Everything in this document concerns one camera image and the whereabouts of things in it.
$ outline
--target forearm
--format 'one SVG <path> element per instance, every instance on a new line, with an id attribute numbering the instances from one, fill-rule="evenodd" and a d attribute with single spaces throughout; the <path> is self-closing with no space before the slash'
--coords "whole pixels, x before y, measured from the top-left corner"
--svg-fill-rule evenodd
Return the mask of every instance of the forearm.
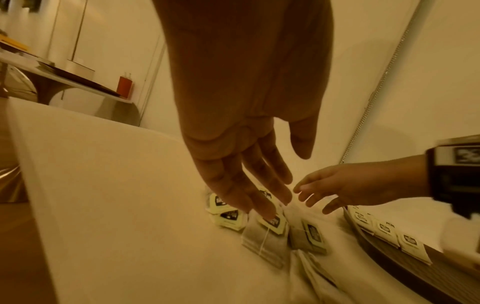
<path id="1" fill-rule="evenodd" d="M 397 199 L 429 197 L 427 157 L 416 155 L 387 162 L 392 170 L 392 187 Z"/>

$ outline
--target brown floor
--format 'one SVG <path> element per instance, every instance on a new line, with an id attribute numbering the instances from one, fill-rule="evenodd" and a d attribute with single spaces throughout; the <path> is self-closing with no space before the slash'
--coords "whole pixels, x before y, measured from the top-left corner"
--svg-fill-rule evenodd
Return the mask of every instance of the brown floor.
<path id="1" fill-rule="evenodd" d="M 1 303 L 57 303 L 29 204 L 0 204 Z"/>

